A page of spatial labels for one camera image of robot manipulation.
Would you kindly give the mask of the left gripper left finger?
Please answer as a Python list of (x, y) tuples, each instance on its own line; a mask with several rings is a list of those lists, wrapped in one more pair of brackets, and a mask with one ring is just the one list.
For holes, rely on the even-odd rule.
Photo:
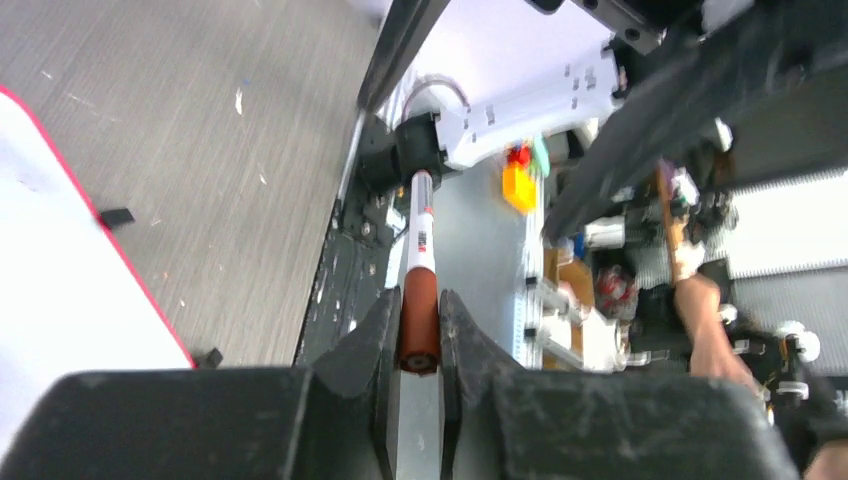
[(36, 404), (5, 479), (390, 479), (401, 294), (296, 367), (91, 372)]

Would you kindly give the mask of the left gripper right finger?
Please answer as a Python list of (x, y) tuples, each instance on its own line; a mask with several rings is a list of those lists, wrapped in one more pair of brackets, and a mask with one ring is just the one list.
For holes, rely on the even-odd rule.
[(685, 375), (528, 370), (440, 299), (444, 479), (795, 479), (745, 388)]

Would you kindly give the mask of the pink framed whiteboard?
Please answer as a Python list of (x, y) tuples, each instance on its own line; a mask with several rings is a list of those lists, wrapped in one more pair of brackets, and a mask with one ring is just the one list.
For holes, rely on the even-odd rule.
[(1, 446), (58, 379), (191, 356), (34, 112), (1, 92)]

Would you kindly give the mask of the person forearm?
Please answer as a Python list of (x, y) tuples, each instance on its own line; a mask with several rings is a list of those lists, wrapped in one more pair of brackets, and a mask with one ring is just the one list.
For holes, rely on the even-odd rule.
[(692, 342), (690, 373), (728, 380), (758, 395), (759, 384), (734, 352), (721, 323), (718, 286), (710, 279), (695, 274), (675, 284), (674, 301)]

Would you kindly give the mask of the white marker pen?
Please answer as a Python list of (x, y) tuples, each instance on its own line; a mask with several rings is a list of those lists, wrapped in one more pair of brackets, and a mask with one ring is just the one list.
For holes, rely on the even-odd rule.
[(416, 172), (409, 189), (407, 272), (400, 314), (398, 361), (402, 370), (434, 373), (440, 361), (439, 290), (434, 255), (433, 179)]

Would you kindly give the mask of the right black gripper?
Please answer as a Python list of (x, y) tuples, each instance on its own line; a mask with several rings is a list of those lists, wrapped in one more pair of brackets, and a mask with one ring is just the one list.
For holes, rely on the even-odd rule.
[(601, 127), (542, 229), (557, 242), (600, 217), (621, 188), (685, 148), (715, 118), (745, 114), (847, 64), (844, 1), (757, 1), (658, 65)]

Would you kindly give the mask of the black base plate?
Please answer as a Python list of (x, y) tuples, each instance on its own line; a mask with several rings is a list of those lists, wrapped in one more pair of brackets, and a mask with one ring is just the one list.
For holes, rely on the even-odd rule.
[(354, 173), (334, 202), (293, 363), (315, 361), (365, 317), (384, 289), (395, 231), (389, 195)]

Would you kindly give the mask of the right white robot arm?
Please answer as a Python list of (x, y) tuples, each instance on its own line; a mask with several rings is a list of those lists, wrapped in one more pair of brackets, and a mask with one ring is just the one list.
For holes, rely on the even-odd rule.
[(404, 120), (386, 147), (360, 155), (354, 179), (383, 195), (419, 171), (441, 180), (532, 134), (600, 118), (547, 217), (553, 240), (606, 212), (662, 156), (692, 149), (708, 121), (744, 117), (846, 65), (845, 2), (756, 1), (704, 37), (677, 24), (646, 54), (613, 40), (491, 100)]

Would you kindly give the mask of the brown marker cap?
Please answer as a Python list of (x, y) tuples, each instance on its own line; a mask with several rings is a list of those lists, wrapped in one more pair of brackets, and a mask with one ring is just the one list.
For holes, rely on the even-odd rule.
[(434, 272), (414, 267), (404, 280), (398, 362), (420, 376), (436, 372), (441, 355), (438, 283)]

